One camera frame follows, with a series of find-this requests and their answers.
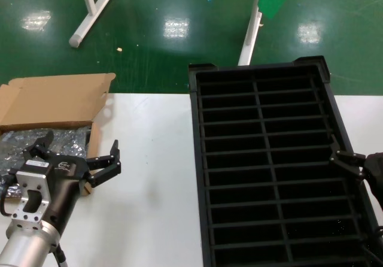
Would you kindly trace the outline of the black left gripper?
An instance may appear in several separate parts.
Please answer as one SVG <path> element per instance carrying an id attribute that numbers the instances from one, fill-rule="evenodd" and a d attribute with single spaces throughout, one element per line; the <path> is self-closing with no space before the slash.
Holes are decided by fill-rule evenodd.
<path id="1" fill-rule="evenodd" d="M 54 133 L 49 130 L 23 149 L 23 158 L 27 161 L 39 157 L 53 167 L 53 181 L 49 183 L 50 203 L 42 219 L 63 234 L 86 181 L 95 188 L 121 173 L 120 149 L 118 140 L 115 140 L 109 155 L 86 160 L 76 156 L 49 154 L 53 139 Z"/>

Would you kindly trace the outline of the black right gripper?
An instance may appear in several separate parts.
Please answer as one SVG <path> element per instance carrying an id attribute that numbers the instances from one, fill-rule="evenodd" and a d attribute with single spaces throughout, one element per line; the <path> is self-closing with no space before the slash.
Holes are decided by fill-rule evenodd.
<path id="1" fill-rule="evenodd" d="M 329 162 L 347 178 L 353 178 L 361 183 L 366 180 L 372 195 L 382 209 L 382 153 L 368 155 L 348 152 L 341 149 L 334 134 L 331 134 L 331 156 Z"/>

